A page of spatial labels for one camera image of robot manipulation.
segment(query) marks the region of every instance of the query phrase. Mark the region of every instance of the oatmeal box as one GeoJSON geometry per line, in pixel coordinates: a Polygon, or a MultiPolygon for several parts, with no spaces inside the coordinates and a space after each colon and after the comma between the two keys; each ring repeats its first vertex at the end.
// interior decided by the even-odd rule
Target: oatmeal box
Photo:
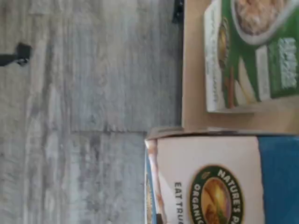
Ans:
{"type": "Polygon", "coordinates": [[[204,24],[208,112],[298,104],[299,0],[214,0],[204,24]]]}
{"type": "Polygon", "coordinates": [[[173,128],[145,142],[151,223],[298,223],[299,137],[173,128]]]}

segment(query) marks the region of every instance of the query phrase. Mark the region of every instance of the wooden floor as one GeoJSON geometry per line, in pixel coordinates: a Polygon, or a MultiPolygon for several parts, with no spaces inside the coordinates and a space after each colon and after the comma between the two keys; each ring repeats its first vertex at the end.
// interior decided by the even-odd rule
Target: wooden floor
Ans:
{"type": "Polygon", "coordinates": [[[0,223],[141,224],[145,132],[181,117],[173,0],[0,0],[0,223]]]}

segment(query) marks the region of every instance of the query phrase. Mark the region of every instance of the nature's path cereal box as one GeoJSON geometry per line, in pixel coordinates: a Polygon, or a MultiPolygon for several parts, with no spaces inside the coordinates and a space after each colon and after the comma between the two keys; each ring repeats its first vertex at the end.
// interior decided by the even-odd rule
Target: nature's path cereal box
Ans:
{"type": "Polygon", "coordinates": [[[299,137],[173,129],[146,146],[154,224],[298,223],[299,137]]]}

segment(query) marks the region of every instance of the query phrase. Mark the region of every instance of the black object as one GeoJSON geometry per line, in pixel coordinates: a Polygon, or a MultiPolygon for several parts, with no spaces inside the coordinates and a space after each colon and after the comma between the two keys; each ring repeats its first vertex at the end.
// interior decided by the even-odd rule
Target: black object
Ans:
{"type": "Polygon", "coordinates": [[[14,54],[0,54],[0,66],[6,66],[17,62],[20,66],[25,66],[30,61],[32,47],[24,43],[19,43],[14,54]]]}
{"type": "Polygon", "coordinates": [[[184,21],[184,0],[174,0],[173,23],[182,23],[184,21]]]}
{"type": "Polygon", "coordinates": [[[157,224],[163,224],[162,215],[160,213],[156,214],[157,224]]]}

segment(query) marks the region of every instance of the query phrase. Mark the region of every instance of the bowl of oatmeal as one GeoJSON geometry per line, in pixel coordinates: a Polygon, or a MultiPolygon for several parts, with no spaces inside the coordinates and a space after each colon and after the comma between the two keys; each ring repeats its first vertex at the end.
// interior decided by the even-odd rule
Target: bowl of oatmeal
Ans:
{"type": "Polygon", "coordinates": [[[299,0],[231,0],[238,34],[251,45],[270,39],[298,6],[299,0]]]}

